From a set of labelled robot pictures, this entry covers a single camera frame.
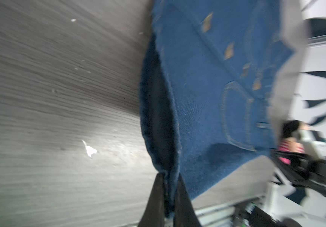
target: blue denim fabric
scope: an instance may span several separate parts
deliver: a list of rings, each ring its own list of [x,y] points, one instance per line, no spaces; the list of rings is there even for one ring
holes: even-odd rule
[[[155,1],[140,115],[147,150],[165,174],[167,214],[179,173],[193,199],[275,147],[268,98],[292,54],[280,41],[279,14],[279,0]]]

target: blue garment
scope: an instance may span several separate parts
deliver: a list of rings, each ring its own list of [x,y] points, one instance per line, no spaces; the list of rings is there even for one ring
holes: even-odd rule
[[[268,99],[292,54],[279,14],[279,0],[155,1],[140,115],[167,215],[179,173],[193,199],[275,147]]]

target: gray wood grain surface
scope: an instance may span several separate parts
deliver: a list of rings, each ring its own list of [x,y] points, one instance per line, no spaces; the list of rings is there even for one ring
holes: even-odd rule
[[[140,219],[156,174],[138,115],[151,4],[0,0],[0,226]],[[247,166],[194,206],[262,192],[272,164]]]

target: white debris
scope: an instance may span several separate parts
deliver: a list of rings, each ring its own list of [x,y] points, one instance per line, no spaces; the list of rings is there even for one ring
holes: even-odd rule
[[[86,152],[87,152],[87,155],[89,157],[91,157],[92,154],[96,154],[97,153],[97,150],[94,149],[94,148],[92,148],[92,147],[90,147],[90,146],[88,146],[84,140],[82,140],[82,142],[85,145]]]

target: back pocket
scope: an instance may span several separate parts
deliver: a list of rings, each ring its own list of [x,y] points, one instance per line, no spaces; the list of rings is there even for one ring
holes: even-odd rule
[[[225,85],[221,115],[224,135],[228,143],[255,151],[250,142],[250,120],[254,99],[236,81]]]

